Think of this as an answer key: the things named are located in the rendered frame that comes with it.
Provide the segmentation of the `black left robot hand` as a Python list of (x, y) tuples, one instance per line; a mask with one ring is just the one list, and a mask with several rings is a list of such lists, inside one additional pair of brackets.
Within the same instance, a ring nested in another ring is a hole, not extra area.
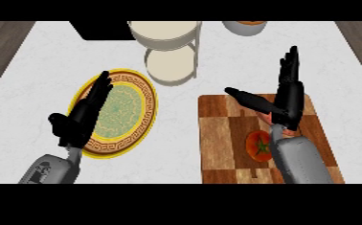
[(58, 138), (58, 146), (82, 148), (87, 144), (112, 88), (109, 72), (103, 71), (69, 115), (64, 116), (60, 113), (48, 115), (51, 134)]

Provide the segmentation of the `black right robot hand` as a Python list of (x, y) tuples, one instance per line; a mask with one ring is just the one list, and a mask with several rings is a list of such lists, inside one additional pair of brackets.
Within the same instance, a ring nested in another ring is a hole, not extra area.
[(279, 60), (279, 88), (273, 102), (236, 88), (224, 88), (240, 106), (271, 114), (271, 123), (280, 124), (290, 131), (296, 130), (304, 110), (304, 84), (298, 80), (298, 66), (298, 50), (292, 46)]

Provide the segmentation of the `red tomato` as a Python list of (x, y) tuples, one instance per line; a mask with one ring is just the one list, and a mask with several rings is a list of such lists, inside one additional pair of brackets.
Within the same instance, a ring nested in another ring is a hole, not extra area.
[(267, 162), (271, 159), (268, 148), (268, 133), (256, 130), (246, 135), (246, 154), (255, 162)]

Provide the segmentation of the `checkered wooden cutting board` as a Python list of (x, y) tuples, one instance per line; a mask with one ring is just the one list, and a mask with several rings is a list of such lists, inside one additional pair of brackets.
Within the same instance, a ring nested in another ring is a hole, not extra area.
[[(256, 162), (246, 154), (246, 135), (252, 131), (268, 131), (255, 113), (240, 107), (230, 96), (202, 95), (197, 98), (197, 124), (202, 183), (282, 183), (274, 161)], [(345, 181), (308, 95), (304, 95), (304, 112), (295, 135), (311, 140), (332, 181), (342, 184)]]

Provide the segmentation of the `grey tiered basket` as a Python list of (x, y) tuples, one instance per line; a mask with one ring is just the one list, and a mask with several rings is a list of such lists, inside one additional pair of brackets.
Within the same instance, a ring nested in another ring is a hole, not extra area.
[(200, 21), (128, 21), (146, 47), (144, 65), (153, 81), (178, 86), (196, 77)]

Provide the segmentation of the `yellow patterned plate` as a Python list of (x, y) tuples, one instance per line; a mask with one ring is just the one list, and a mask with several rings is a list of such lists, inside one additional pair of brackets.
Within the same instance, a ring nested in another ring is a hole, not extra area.
[(147, 136), (153, 125), (157, 98), (147, 77), (137, 71), (118, 68), (109, 71), (113, 86), (82, 154), (107, 159), (129, 151)]

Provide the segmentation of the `grey bowl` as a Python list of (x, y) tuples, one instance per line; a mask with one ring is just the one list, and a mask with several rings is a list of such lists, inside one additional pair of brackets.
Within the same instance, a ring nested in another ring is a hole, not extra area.
[(256, 35), (264, 27), (265, 21), (255, 22), (239, 22), (239, 21), (223, 21), (224, 28), (236, 35), (252, 36)]

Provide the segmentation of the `black appliance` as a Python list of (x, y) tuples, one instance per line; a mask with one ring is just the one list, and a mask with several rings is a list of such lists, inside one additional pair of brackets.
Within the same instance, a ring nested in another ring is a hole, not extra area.
[(70, 21), (70, 25), (87, 41), (134, 39), (125, 21)]

